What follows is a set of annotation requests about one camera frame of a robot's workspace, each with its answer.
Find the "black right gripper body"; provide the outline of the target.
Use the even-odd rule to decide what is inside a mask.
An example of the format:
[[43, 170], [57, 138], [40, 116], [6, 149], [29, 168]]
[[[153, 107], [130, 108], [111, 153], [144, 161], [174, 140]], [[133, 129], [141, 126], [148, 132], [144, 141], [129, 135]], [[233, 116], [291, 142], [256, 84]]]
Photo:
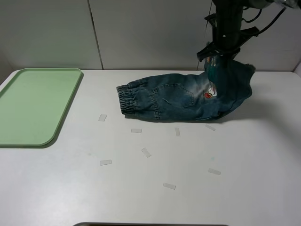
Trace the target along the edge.
[[212, 41], [221, 50], [240, 48], [259, 32], [255, 26], [241, 30], [242, 13], [214, 13], [205, 17], [205, 20], [212, 26]]

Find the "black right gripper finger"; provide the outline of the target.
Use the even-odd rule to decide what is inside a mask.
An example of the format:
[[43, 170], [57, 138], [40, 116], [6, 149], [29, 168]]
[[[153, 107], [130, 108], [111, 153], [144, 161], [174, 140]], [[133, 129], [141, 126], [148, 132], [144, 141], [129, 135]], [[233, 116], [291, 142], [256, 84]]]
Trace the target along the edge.
[[231, 69], [234, 58], [240, 53], [241, 48], [222, 50], [220, 55], [220, 70], [228, 71]]
[[219, 56], [222, 54], [222, 50], [213, 41], [208, 42], [206, 46], [197, 53], [197, 58], [202, 62], [205, 58]]

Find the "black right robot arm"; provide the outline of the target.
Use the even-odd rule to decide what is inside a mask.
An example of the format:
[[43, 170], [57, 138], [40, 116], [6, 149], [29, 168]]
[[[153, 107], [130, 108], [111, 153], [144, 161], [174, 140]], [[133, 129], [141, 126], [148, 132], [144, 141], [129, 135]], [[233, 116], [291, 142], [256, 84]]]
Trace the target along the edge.
[[[212, 27], [212, 41], [197, 53], [197, 58], [199, 62], [219, 59], [224, 67], [234, 61], [247, 41], [266, 32], [287, 8], [301, 8], [299, 0], [213, 0], [212, 3], [215, 13], [205, 17]], [[261, 30], [255, 26], [241, 29], [242, 22], [249, 24], [257, 20], [262, 10], [273, 3], [282, 9], [267, 26]]]

